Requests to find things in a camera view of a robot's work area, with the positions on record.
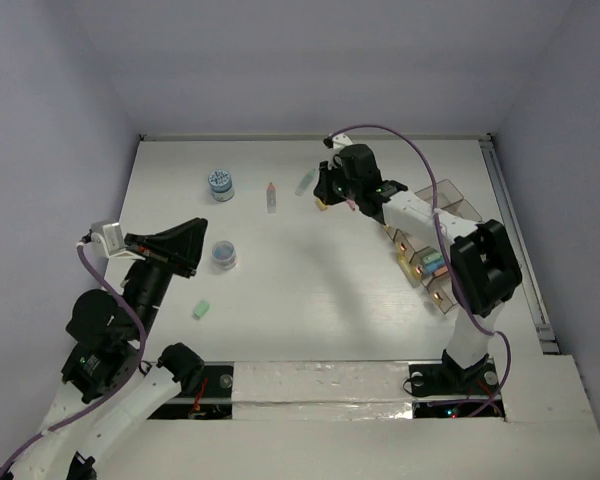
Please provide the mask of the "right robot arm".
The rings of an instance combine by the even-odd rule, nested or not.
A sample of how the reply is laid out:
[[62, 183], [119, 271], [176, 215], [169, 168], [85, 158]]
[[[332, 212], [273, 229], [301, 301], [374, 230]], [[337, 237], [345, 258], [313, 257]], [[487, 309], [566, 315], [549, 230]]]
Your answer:
[[442, 384], [462, 392], [477, 378], [502, 305], [521, 284], [522, 274], [506, 228], [451, 214], [434, 176], [431, 197], [424, 200], [406, 185], [385, 179], [373, 151], [345, 135], [327, 138], [331, 158], [320, 163], [314, 195], [327, 206], [353, 201], [359, 212], [383, 226], [407, 233], [436, 249], [451, 276], [460, 305], [454, 332], [440, 368]]

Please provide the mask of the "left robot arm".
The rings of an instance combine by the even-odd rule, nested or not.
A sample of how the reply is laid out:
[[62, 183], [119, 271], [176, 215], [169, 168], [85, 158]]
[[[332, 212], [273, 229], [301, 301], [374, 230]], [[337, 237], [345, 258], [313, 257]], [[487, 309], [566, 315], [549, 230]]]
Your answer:
[[146, 371], [146, 342], [173, 277], [195, 275], [208, 222], [194, 218], [152, 235], [99, 222], [77, 243], [99, 283], [75, 302], [67, 333], [76, 344], [39, 432], [0, 467], [0, 479], [96, 479], [167, 401], [195, 392], [204, 362], [182, 343]]

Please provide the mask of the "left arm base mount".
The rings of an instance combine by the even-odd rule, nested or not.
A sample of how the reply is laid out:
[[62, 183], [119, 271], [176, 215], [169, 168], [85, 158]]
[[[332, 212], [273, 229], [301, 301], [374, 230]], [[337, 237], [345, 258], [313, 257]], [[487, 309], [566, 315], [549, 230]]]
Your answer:
[[160, 406], [151, 420], [229, 420], [233, 416], [233, 363], [211, 363], [200, 384]]

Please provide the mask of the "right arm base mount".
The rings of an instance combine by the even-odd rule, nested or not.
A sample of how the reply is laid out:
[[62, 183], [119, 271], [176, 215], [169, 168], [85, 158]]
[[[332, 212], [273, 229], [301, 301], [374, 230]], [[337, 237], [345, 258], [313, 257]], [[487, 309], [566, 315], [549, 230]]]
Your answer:
[[446, 352], [437, 363], [410, 364], [402, 389], [415, 401], [416, 418], [506, 417], [499, 377], [488, 355], [468, 369]]

